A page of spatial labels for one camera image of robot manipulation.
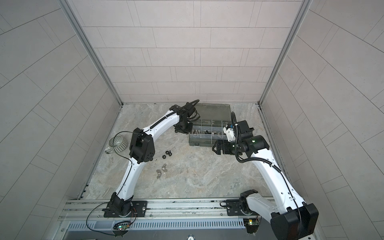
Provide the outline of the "green plastic organizer box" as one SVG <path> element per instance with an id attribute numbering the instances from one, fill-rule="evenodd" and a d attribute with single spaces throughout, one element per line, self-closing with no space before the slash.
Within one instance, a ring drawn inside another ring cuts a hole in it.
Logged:
<path id="1" fill-rule="evenodd" d="M 231 106 L 227 104 L 197 104 L 200 118 L 193 123 L 189 145 L 213 147 L 216 141 L 227 141 L 224 127 L 231 124 Z"/>

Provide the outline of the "silver wing nut pair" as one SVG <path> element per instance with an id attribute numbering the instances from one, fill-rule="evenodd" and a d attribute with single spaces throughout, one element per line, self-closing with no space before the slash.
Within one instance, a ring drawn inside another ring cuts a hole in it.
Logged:
<path id="1" fill-rule="evenodd" d="M 167 164 L 163 164 L 162 168 L 160 170 L 156 170 L 157 172 L 157 179 L 159 179 L 162 175 L 162 173 L 166 173 L 168 170 L 166 168 Z"/>

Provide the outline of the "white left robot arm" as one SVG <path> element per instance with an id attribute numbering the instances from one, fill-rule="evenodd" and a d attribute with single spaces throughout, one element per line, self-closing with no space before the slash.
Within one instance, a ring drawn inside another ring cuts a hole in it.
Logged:
<path id="1" fill-rule="evenodd" d="M 195 108 L 198 102 L 199 100 L 194 100 L 182 107 L 173 105 L 155 123 L 131 132 L 129 166 L 117 190 L 103 209 L 105 218 L 126 217 L 134 212 L 132 199 L 135 186 L 146 163 L 154 159 L 155 141 L 171 127 L 175 127 L 176 133 L 189 134 L 193 123 L 200 118 Z"/>

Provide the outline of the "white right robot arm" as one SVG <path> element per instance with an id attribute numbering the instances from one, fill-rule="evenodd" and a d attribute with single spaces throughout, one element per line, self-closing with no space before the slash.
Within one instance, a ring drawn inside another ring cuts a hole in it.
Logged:
<path id="1" fill-rule="evenodd" d="M 314 204 L 307 204 L 289 183 L 265 138 L 254 136 L 247 121 L 232 121 L 223 130 L 227 139 L 217 140 L 213 152 L 234 155 L 241 164 L 254 163 L 275 200 L 272 203 L 256 190 L 248 190 L 241 193 L 238 201 L 226 202 L 227 209 L 239 209 L 244 215 L 256 214 L 268 221 L 278 240 L 300 240 L 312 235 L 319 211 Z"/>

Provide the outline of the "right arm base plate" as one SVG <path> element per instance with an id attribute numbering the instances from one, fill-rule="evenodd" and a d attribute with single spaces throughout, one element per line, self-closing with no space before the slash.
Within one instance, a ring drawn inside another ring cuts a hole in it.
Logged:
<path id="1" fill-rule="evenodd" d="M 247 216 L 241 208 L 240 200 L 224 200 L 220 202 L 220 206 L 225 208 L 228 216 Z"/>

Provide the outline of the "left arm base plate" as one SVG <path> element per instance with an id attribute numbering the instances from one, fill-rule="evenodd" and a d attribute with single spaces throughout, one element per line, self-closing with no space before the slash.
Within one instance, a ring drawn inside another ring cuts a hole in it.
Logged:
<path id="1" fill-rule="evenodd" d="M 144 217 L 147 210 L 147 201 L 132 201 L 129 203 L 129 210 L 126 215 L 119 215 L 114 212 L 110 207 L 103 208 L 104 218 L 128 218 L 128 217 Z"/>

